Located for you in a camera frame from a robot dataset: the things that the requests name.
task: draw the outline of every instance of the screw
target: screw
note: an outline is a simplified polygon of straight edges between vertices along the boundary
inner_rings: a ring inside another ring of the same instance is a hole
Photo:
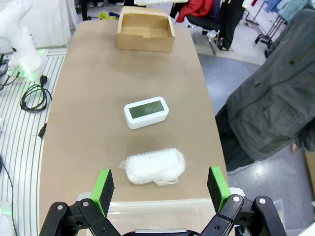
[[[237,196],[233,197],[233,201],[235,201],[235,202],[239,202],[240,200],[241,199],[239,197],[237,197]]]
[[[266,203],[266,200],[263,199],[263,198],[261,198],[261,199],[259,199],[259,202],[260,202],[261,204],[265,204],[265,203]]]

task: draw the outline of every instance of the clear plastic container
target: clear plastic container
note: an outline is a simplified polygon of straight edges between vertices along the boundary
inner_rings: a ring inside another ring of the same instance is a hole
[[[211,199],[193,199],[112,202],[107,217],[122,235],[136,229],[185,228],[200,233],[215,214]]]

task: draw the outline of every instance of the aluminum slotted surface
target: aluminum slotted surface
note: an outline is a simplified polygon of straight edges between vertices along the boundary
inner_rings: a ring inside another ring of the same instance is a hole
[[[41,74],[47,75],[45,87],[54,94],[67,49],[50,50]],[[0,133],[0,154],[7,167],[14,188],[14,218],[20,236],[37,236],[38,194],[40,166],[44,139],[38,133],[47,122],[51,101],[40,113],[25,112],[20,107],[21,97],[34,82],[13,83],[0,91],[0,117],[4,119]],[[28,105],[37,104],[39,93],[30,96]],[[1,201],[12,201],[12,190],[5,171],[0,174]]]

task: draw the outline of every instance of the brown tabletop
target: brown tabletop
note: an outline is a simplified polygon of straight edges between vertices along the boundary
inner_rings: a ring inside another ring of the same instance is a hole
[[[42,157],[40,225],[53,202],[74,203],[110,168],[113,201],[209,198],[209,166],[226,170],[210,98],[189,31],[175,25],[173,52],[120,51],[117,21],[79,25],[66,55],[50,112]],[[124,106],[162,96],[161,123],[128,128]],[[179,182],[131,184],[119,164],[129,155],[177,148],[186,169]]]

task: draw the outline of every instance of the white digital device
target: white digital device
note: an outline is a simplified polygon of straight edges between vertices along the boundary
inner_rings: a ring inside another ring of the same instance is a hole
[[[124,113],[130,129],[137,129],[164,121],[168,107],[162,97],[154,97],[125,105]]]

